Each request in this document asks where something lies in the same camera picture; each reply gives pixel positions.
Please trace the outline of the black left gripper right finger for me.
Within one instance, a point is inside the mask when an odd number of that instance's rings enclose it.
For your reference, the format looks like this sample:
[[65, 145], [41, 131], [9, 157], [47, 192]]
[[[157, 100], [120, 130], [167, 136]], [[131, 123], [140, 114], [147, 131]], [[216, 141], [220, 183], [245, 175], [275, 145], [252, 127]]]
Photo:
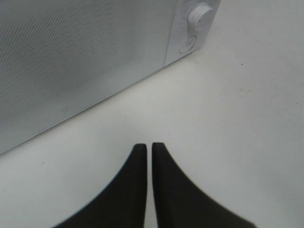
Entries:
[[255, 227], [202, 192], [161, 142], [152, 144], [152, 184], [160, 228]]

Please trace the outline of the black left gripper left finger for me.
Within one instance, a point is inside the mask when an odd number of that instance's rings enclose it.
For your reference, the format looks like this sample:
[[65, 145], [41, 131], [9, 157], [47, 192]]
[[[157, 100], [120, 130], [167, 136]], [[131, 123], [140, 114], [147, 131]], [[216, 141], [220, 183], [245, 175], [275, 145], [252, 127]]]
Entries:
[[107, 187], [59, 228], [142, 228], [147, 199], [147, 148], [134, 145]]

